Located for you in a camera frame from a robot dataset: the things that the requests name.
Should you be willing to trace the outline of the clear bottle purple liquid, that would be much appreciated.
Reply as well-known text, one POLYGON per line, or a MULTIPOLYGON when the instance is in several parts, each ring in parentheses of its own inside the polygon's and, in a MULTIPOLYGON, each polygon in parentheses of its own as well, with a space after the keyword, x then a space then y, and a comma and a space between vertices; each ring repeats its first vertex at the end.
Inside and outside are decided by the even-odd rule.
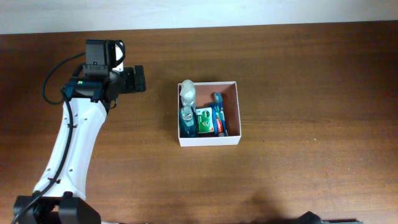
POLYGON ((196 89, 191 80, 184 80, 180 91, 181 102, 183 106, 189 106, 196 109, 196 89))

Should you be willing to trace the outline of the teal mouthwash bottle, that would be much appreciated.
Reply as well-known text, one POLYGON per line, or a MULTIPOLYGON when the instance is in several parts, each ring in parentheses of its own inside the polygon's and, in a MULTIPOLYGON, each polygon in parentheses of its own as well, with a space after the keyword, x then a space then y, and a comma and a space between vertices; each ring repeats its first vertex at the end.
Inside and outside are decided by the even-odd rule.
POLYGON ((197 136, 195 114, 189 106, 180 109, 180 134, 183 138, 195 138, 197 136))

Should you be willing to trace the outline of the green white packet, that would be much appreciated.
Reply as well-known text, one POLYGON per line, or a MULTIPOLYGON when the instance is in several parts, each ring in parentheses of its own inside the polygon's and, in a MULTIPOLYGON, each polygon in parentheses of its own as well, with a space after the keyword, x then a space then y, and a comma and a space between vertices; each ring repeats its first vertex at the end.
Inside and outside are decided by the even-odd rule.
POLYGON ((197 108, 197 130, 199 134, 213 133, 215 128, 213 124, 213 112, 210 107, 197 108))

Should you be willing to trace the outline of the blue white toothbrush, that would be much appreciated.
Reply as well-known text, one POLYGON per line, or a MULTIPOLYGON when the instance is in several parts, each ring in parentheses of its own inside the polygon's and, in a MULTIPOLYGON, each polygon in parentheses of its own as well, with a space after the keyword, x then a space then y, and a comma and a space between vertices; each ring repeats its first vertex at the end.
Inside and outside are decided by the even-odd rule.
POLYGON ((226 129, 226 120, 224 116, 224 108, 223 108, 223 98, 220 92, 214 92, 213 96, 215 97, 215 101, 219 104, 220 107, 220 119, 223 125, 223 133, 224 136, 228 136, 228 131, 226 129))

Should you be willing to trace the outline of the red green toothpaste tube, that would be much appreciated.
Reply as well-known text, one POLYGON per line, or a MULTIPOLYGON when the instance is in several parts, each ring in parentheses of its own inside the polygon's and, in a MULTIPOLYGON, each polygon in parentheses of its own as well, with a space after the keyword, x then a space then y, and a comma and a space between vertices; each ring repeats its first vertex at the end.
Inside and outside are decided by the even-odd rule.
POLYGON ((218 123, 218 137, 224 137, 223 125, 222 125, 221 119, 220 119, 220 107, 215 106, 215 110, 216 110, 217 123, 218 123))

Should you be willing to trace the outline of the blue disposable razor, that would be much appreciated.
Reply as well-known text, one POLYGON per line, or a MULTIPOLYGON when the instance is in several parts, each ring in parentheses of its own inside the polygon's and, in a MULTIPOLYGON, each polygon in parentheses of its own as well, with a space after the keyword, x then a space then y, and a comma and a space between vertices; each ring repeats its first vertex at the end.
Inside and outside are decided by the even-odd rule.
POLYGON ((217 116, 216 116, 216 110, 214 105, 209 106, 211 108, 211 113, 212 113, 212 122, 213 122, 213 127, 214 127, 214 135, 218 137, 218 123, 217 123, 217 116))

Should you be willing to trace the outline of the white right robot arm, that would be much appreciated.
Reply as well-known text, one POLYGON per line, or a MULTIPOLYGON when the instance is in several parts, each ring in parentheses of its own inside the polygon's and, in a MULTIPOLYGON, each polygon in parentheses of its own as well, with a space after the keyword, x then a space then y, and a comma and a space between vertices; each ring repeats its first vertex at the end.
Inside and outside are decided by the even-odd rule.
POLYGON ((363 224, 357 220, 322 220, 318 215, 308 211, 296 219, 295 224, 363 224))

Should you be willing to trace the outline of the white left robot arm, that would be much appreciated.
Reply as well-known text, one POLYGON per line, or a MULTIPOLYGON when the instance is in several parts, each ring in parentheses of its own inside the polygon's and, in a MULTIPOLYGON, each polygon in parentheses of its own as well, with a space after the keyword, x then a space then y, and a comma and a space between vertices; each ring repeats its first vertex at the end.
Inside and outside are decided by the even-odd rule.
POLYGON ((13 223, 102 223, 86 203, 96 137, 118 96, 146 90, 144 68, 124 67, 121 40, 87 40, 84 63, 61 89, 62 123, 46 169, 30 196, 18 196, 13 223))

